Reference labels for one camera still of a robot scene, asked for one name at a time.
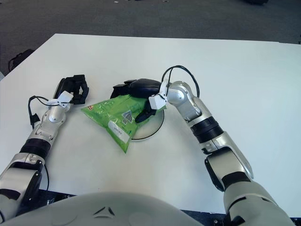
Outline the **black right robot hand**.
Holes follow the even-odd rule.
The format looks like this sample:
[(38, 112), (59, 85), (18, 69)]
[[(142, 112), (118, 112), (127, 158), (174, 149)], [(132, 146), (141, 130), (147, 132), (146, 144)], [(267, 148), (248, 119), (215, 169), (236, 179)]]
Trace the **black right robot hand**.
[(149, 97), (158, 94), (160, 86), (161, 82), (150, 79), (127, 80), (113, 87), (110, 99), (124, 95), (146, 99), (143, 110), (135, 118), (136, 123), (141, 123), (156, 114), (157, 110), (151, 108)]

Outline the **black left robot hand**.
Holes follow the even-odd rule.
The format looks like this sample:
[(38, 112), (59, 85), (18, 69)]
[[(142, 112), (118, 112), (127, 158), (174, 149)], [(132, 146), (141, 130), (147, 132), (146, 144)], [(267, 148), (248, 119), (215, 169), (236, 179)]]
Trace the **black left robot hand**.
[(54, 99), (57, 99), (64, 91), (73, 94), (73, 98), (70, 101), (71, 104), (84, 104), (89, 93), (89, 87), (87, 86), (85, 76), (80, 74), (62, 78), (56, 88)]

